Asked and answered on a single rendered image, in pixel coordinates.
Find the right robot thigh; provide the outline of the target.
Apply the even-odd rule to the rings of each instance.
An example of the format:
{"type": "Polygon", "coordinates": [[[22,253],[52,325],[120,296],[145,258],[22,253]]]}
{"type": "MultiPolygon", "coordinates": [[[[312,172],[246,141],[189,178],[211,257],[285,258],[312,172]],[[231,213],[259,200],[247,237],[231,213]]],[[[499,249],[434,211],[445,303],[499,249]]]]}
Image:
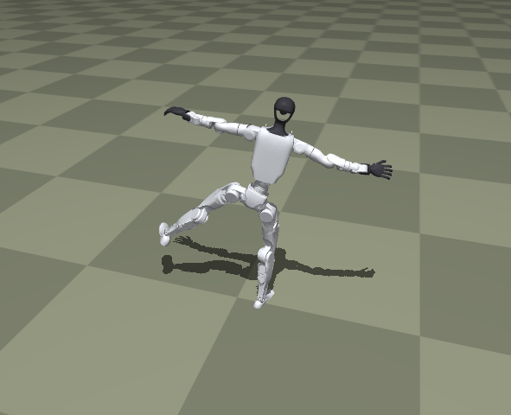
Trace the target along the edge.
{"type": "Polygon", "coordinates": [[[278,241],[278,209],[275,204],[268,200],[259,210],[259,218],[262,220],[262,232],[264,238],[264,247],[258,252],[258,260],[265,264],[265,257],[269,251],[275,254],[278,241]]]}

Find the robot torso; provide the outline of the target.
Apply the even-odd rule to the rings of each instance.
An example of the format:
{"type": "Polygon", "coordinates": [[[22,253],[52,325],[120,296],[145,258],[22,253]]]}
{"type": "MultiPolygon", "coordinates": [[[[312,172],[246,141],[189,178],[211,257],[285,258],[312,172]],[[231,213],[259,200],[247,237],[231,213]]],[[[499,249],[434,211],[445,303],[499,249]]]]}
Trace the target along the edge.
{"type": "MultiPolygon", "coordinates": [[[[267,125],[267,124],[266,124],[267,125]]],[[[252,177],[256,180],[250,183],[240,202],[257,212],[263,207],[268,197],[268,186],[275,184],[284,174],[294,144],[294,135],[281,137],[268,131],[262,126],[255,141],[252,154],[252,177]]]]}

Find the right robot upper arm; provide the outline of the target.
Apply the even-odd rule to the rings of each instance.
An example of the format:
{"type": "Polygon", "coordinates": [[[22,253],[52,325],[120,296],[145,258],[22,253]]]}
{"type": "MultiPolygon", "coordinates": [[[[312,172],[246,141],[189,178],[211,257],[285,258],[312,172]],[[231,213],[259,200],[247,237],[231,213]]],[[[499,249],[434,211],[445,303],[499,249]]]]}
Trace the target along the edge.
{"type": "Polygon", "coordinates": [[[294,144],[293,144],[293,150],[297,154],[303,154],[313,160],[314,162],[320,163],[323,165],[326,169],[332,169],[335,167],[335,164],[331,163],[327,156],[325,156],[319,149],[311,146],[310,144],[307,144],[299,139],[294,138],[294,144]]]}

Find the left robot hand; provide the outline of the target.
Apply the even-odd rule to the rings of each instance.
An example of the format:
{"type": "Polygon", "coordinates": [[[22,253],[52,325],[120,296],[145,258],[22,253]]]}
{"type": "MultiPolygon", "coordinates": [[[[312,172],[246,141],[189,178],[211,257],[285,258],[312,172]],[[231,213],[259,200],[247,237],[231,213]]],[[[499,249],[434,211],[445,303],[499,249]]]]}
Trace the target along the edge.
{"type": "Polygon", "coordinates": [[[173,107],[170,107],[169,109],[167,109],[165,112],[164,112],[164,116],[167,114],[167,113],[173,113],[175,115],[179,115],[179,116],[182,116],[182,119],[185,119],[187,121],[190,121],[190,116],[187,115],[186,113],[189,112],[189,110],[185,110],[184,108],[181,108],[181,107],[176,107],[176,106],[173,106],[173,107]]]}

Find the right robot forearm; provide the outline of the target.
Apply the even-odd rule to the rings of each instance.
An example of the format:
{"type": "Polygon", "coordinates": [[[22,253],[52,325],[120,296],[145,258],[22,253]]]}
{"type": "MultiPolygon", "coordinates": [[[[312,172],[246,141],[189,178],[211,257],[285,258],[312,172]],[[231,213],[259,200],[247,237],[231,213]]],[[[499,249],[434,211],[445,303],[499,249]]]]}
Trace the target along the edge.
{"type": "Polygon", "coordinates": [[[336,165],[337,170],[347,171],[351,174],[367,173],[368,166],[366,164],[352,163],[334,154],[328,154],[327,158],[331,163],[336,165]]]}

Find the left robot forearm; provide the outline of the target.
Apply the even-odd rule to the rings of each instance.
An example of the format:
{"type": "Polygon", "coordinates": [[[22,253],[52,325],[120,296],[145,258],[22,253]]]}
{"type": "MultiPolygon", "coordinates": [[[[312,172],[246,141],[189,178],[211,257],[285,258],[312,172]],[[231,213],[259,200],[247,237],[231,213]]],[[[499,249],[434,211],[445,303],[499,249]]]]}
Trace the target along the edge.
{"type": "Polygon", "coordinates": [[[207,117],[200,114],[195,114],[194,112],[188,112],[186,113],[190,116],[190,121],[187,121],[188,123],[192,123],[194,125],[200,125],[205,126],[208,129],[211,129],[214,125],[214,123],[225,123],[226,120],[224,118],[214,118],[214,117],[207,117]]]}

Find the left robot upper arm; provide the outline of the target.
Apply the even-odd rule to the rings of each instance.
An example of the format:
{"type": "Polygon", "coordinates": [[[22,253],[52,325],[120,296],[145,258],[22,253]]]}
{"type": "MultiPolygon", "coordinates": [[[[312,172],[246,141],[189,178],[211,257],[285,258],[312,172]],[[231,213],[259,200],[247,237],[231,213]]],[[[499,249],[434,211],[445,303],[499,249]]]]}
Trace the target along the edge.
{"type": "Polygon", "coordinates": [[[253,124],[238,124],[238,123],[214,123],[214,130],[217,133],[229,133],[237,136],[243,136],[247,141],[256,139],[260,127],[253,124]]]}

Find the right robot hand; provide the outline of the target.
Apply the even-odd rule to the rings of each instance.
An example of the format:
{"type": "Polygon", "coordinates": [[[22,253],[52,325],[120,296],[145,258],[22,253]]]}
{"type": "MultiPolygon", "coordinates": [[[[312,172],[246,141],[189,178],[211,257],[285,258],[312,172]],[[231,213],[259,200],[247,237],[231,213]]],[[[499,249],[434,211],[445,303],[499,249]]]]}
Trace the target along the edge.
{"type": "Polygon", "coordinates": [[[383,172],[384,170],[385,171],[391,171],[393,172],[391,169],[384,169],[384,168],[391,168],[392,166],[391,165],[383,165],[381,163],[385,163],[386,160],[382,160],[382,161],[379,161],[377,163],[374,163],[372,166],[370,164],[366,164],[366,163],[361,163],[361,164],[366,164],[368,166],[367,168],[367,173],[359,173],[361,175],[369,175],[370,173],[374,176],[378,176],[378,177],[384,177],[388,180],[390,180],[390,177],[392,174],[389,173],[389,172],[383,172]],[[389,176],[384,176],[382,174],[385,174],[385,175],[389,175],[389,176]]]}

